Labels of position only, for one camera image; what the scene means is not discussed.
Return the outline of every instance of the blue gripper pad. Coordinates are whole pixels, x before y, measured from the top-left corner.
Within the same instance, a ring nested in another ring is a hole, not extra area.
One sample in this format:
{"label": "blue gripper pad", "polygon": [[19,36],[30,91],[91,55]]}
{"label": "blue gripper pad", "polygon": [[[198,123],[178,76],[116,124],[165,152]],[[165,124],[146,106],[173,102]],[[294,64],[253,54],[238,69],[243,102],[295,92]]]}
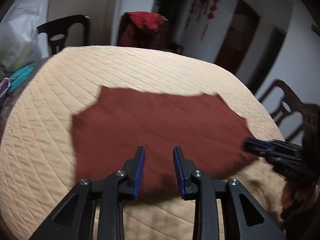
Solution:
{"label": "blue gripper pad", "polygon": [[146,159],[146,152],[145,152],[144,148],[142,148],[142,150],[140,151],[137,170],[136,170],[136,173],[134,176],[134,182],[133,182],[134,186],[133,186],[132,194],[133,194],[134,199],[136,199],[137,196],[139,195],[139,191],[140,191],[140,187],[141,187],[141,183],[142,183],[142,176],[143,176],[145,159]]}
{"label": "blue gripper pad", "polygon": [[173,164],[174,164],[174,170],[176,172],[176,178],[177,178],[179,192],[180,192],[182,199],[184,199],[186,196],[185,183],[184,183],[185,178],[183,175],[177,147],[173,148]]}
{"label": "blue gripper pad", "polygon": [[260,146],[260,147],[265,147],[265,148],[272,148],[273,147],[273,144],[271,142],[261,141],[256,138],[247,138],[246,141],[249,143],[253,143],[257,146]]}

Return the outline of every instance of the doorway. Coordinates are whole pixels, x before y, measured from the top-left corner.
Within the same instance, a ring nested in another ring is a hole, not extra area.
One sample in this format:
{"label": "doorway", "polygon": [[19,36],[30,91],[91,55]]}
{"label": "doorway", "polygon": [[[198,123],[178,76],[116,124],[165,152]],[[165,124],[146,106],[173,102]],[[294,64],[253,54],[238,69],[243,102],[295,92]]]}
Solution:
{"label": "doorway", "polygon": [[235,74],[257,30],[260,16],[244,0],[238,0],[230,27],[215,64]]}
{"label": "doorway", "polygon": [[174,36],[186,1],[187,0],[156,0],[153,12],[164,16],[168,20],[164,44],[168,44]]}
{"label": "doorway", "polygon": [[271,70],[273,63],[275,62],[279,51],[284,42],[286,32],[274,26],[270,35],[269,42],[266,46],[265,52],[261,57],[258,66],[250,78],[247,88],[252,94],[256,94],[263,81],[266,79],[269,71]]}

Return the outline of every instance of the plastic bag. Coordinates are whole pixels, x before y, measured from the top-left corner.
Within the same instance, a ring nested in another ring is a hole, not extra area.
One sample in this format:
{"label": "plastic bag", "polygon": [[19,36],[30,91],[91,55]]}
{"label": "plastic bag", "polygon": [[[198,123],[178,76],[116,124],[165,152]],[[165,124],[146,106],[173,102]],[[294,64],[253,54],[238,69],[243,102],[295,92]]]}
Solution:
{"label": "plastic bag", "polygon": [[0,64],[4,72],[41,59],[36,28],[41,5],[27,3],[13,8],[0,25]]}

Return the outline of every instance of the black wooden chair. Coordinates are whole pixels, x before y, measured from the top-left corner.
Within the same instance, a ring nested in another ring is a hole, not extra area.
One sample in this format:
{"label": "black wooden chair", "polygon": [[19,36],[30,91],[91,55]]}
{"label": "black wooden chair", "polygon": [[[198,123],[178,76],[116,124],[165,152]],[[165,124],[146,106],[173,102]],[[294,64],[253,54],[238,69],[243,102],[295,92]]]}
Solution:
{"label": "black wooden chair", "polygon": [[[89,20],[88,16],[82,14],[71,15],[40,25],[38,27],[38,33],[46,33],[48,35],[48,45],[51,48],[51,55],[54,55],[64,48],[68,36],[68,29],[75,23],[81,23],[84,26],[83,46],[88,46],[90,31]],[[62,34],[63,37],[58,40],[52,40],[52,37],[59,34]]]}
{"label": "black wooden chair", "polygon": [[[123,46],[123,44],[121,43],[121,37],[124,34],[124,31],[125,31],[127,25],[129,25],[131,22],[132,21],[130,20],[130,17],[127,13],[125,13],[121,17],[120,25],[119,25],[119,32],[118,32],[118,41],[117,41],[118,47]],[[139,41],[141,38],[139,35],[143,35],[143,32],[139,31],[138,29],[136,29],[136,31],[137,31],[137,33],[135,34],[135,40]],[[166,46],[168,31],[169,31],[169,21],[164,18],[163,24],[159,27],[159,33],[161,35],[160,35],[159,40],[156,43],[155,49],[161,50],[163,47]]]}
{"label": "black wooden chair", "polygon": [[[278,108],[270,114],[272,119],[275,121],[276,125],[279,126],[284,118],[289,115],[299,112],[303,117],[304,104],[298,98],[298,96],[292,91],[292,89],[282,80],[276,79],[271,86],[267,89],[264,95],[260,98],[259,102],[262,103],[270,92],[275,88],[279,87],[283,90],[284,96],[280,101]],[[283,103],[286,103],[290,110],[287,110]],[[303,125],[301,124],[297,129],[295,129],[286,139],[286,142],[292,141],[301,131]]]}

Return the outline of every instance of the beige quilted tablecloth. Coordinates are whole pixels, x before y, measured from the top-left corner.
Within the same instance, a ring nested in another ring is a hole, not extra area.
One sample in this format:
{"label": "beige quilted tablecloth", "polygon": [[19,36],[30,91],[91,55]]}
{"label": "beige quilted tablecloth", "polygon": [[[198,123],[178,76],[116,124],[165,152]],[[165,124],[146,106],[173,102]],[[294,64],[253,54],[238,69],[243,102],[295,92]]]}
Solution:
{"label": "beige quilted tablecloth", "polygon": [[[93,104],[101,85],[181,95],[219,93],[247,119],[256,138],[283,139],[252,93],[214,64],[147,49],[66,48],[24,90],[1,142],[1,216],[18,239],[28,239],[73,186],[71,115]],[[266,163],[256,161],[234,177],[268,212],[279,212],[284,181]],[[124,212],[127,240],[192,238],[192,201],[148,199],[126,206]]]}

